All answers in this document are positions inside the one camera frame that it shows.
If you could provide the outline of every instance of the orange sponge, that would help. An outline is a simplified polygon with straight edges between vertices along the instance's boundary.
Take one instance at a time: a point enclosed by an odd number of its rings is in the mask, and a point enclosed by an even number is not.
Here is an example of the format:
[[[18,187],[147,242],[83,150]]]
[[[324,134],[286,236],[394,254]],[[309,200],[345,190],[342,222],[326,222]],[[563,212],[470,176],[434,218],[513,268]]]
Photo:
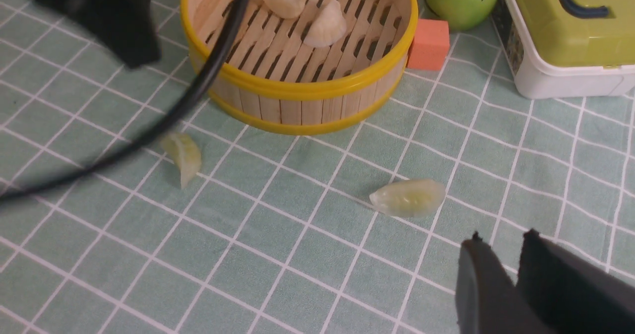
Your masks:
[[[406,67],[439,71],[449,51],[449,26],[444,20],[419,19]]]

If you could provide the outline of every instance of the green checkered tablecloth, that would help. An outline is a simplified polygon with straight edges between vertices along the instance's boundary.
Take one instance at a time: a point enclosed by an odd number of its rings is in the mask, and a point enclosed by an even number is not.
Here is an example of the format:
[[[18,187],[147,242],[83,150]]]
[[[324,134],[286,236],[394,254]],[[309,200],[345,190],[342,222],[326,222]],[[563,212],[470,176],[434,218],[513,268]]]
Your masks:
[[[179,0],[152,4],[158,65],[123,70],[64,19],[0,0],[0,186],[81,166],[161,117],[193,73]],[[633,93],[528,101],[489,22],[442,72],[407,72],[367,121],[290,137],[206,102],[185,189],[157,146],[87,182],[0,207],[2,334],[453,334],[458,246],[474,230],[515,277],[536,228],[635,284]],[[368,195],[433,178],[436,216]]]

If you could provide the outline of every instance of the black wire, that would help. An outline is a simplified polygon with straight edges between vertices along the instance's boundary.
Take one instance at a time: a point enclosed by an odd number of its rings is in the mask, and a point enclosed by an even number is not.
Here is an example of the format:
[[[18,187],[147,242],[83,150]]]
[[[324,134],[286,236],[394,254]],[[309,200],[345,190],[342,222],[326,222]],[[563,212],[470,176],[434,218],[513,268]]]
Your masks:
[[[229,16],[227,17],[227,22],[225,22],[225,26],[223,26],[223,29],[220,31],[220,36],[218,36],[218,41],[211,50],[209,58],[203,65],[198,76],[184,92],[177,104],[152,128],[139,135],[136,139],[133,139],[132,143],[128,146],[121,148],[119,151],[116,151],[116,153],[105,157],[86,169],[60,174],[52,178],[52,180],[36,185],[29,185],[21,190],[8,190],[0,196],[0,203],[7,203],[26,198],[27,196],[49,192],[58,187],[69,185],[90,174],[103,171],[129,158],[141,150],[141,148],[168,132],[207,95],[208,89],[211,87],[211,84],[229,55],[234,39],[236,39],[236,35],[238,34],[238,29],[245,16],[248,3],[249,0],[234,0],[233,6],[229,11]]]

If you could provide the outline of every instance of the steamer basket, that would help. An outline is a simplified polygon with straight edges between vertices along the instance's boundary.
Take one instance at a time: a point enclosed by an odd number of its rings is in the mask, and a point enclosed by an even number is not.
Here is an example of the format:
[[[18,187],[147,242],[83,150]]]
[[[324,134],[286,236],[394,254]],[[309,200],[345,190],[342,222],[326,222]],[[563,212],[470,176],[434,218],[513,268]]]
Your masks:
[[[181,0],[196,72],[216,43],[232,0]],[[417,0],[338,0],[347,34],[331,47],[302,43],[319,7],[280,19],[251,0],[209,94],[232,117],[273,133],[311,135],[353,126],[390,98],[417,27]]]

